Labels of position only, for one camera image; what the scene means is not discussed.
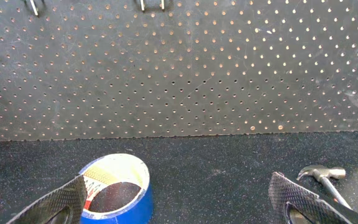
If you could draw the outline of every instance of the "pegboard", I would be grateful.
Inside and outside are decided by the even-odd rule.
[[[358,1],[0,1],[0,140],[358,130]]]

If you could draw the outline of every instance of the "tape roll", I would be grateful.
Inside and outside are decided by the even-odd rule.
[[[82,168],[80,174],[84,176],[88,193],[81,215],[82,223],[144,224],[149,222],[153,211],[150,174],[141,159],[129,154],[110,154],[90,162]],[[125,194],[128,194],[130,189],[122,190],[124,184],[139,186],[140,190],[133,198],[129,198],[129,202],[114,207],[111,205],[114,202],[124,203],[119,197],[126,197],[128,200],[128,195]],[[116,186],[115,193],[120,189],[118,194],[106,193],[114,189],[114,186]],[[114,207],[114,210],[105,211],[106,207]]]

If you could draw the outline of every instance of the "speckled black surface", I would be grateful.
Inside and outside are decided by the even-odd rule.
[[[125,152],[148,165],[151,223],[273,222],[267,189],[273,171],[296,177],[304,166],[343,166],[334,181],[358,212],[358,132],[193,138],[0,142],[0,223],[84,165]],[[303,183],[324,193],[311,177]]]

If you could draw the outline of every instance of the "hammer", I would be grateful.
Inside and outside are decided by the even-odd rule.
[[[341,196],[341,194],[335,189],[333,184],[329,181],[330,177],[333,177],[335,179],[345,178],[345,169],[343,169],[342,167],[327,168],[322,165],[307,166],[299,172],[298,178],[296,179],[300,180],[303,176],[306,175],[312,175],[318,182],[322,183],[322,185],[338,200],[340,204],[349,209],[352,209],[345,201],[345,199]]]

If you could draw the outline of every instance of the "metal hammer head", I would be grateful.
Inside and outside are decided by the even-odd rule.
[[[333,177],[335,179],[345,178],[346,171],[342,167],[327,168],[322,165],[307,166],[299,172],[298,178],[296,179],[300,180],[305,175],[312,175],[318,182],[320,182],[323,177]]]

